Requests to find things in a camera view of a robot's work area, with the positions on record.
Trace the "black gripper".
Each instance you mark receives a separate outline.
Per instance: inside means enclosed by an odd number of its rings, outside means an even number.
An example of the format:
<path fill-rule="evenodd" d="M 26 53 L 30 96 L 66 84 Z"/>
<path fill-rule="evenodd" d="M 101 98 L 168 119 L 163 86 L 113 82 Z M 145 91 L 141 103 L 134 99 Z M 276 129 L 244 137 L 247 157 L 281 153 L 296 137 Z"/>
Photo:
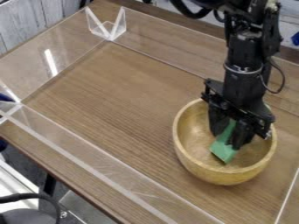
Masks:
<path fill-rule="evenodd" d="M 224 65 L 224 80 L 207 79 L 201 99 L 208 103 L 209 131 L 217 136 L 232 120 L 228 144 L 237 151 L 255 135 L 267 138 L 275 116 L 263 97 L 272 66 Z"/>

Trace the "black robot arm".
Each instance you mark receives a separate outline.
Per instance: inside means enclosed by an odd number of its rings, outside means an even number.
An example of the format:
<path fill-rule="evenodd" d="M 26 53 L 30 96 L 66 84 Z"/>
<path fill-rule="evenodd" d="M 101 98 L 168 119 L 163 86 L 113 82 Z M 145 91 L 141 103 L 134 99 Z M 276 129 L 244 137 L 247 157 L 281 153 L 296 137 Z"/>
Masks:
<path fill-rule="evenodd" d="M 276 0 L 192 0 L 200 10 L 193 12 L 183 0 L 171 0 L 187 18 L 208 14 L 224 17 L 228 54 L 223 63 L 224 79 L 204 81 L 201 99 L 208 103 L 209 131 L 217 136 L 229 121 L 235 121 L 224 142 L 236 151 L 255 136 L 269 134 L 275 116 L 263 102 L 268 80 L 276 64 L 272 56 L 280 50 L 279 14 Z"/>

